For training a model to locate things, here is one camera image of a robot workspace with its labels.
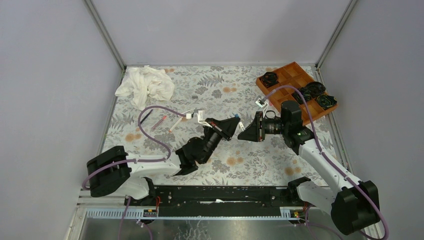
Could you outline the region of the white pen blue tip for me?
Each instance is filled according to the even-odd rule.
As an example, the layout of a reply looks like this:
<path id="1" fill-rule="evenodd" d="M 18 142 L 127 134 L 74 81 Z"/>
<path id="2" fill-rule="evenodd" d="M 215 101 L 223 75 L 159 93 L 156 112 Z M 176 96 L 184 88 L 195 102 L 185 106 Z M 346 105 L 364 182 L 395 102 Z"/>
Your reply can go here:
<path id="1" fill-rule="evenodd" d="M 239 125 L 242 132 L 245 131 L 245 127 L 244 127 L 242 122 L 239 122 L 238 125 Z"/>

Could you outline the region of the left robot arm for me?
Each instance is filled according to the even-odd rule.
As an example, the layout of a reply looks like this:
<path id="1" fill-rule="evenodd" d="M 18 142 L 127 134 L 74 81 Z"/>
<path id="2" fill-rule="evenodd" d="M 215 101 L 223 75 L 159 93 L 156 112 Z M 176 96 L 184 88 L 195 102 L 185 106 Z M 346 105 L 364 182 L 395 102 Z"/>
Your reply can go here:
<path id="1" fill-rule="evenodd" d="M 240 118 L 206 119 L 202 137 L 192 137 L 170 155 L 131 155 L 124 146 L 114 146 L 92 158 L 86 164 L 87 178 L 83 187 L 93 198 L 117 193 L 132 197 L 148 206 L 155 200 L 150 175 L 185 176 L 206 164 L 218 144 L 229 141 Z"/>

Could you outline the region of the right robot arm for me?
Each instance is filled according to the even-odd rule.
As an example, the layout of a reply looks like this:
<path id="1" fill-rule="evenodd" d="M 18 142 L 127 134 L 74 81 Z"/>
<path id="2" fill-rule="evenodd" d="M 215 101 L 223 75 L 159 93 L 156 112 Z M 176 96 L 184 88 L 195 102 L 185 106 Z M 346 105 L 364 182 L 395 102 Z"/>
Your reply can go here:
<path id="1" fill-rule="evenodd" d="M 237 138 L 262 142 L 267 135 L 281 135 L 286 146 L 307 161 L 328 185 L 320 187 L 305 177 L 289 182 L 286 198 L 291 205 L 312 204 L 329 214 L 344 235 L 381 220 L 377 186 L 370 180 L 360 180 L 327 153 L 315 132 L 303 125 L 296 101 L 284 101 L 280 117 L 266 118 L 262 111 L 256 112 L 251 124 Z"/>

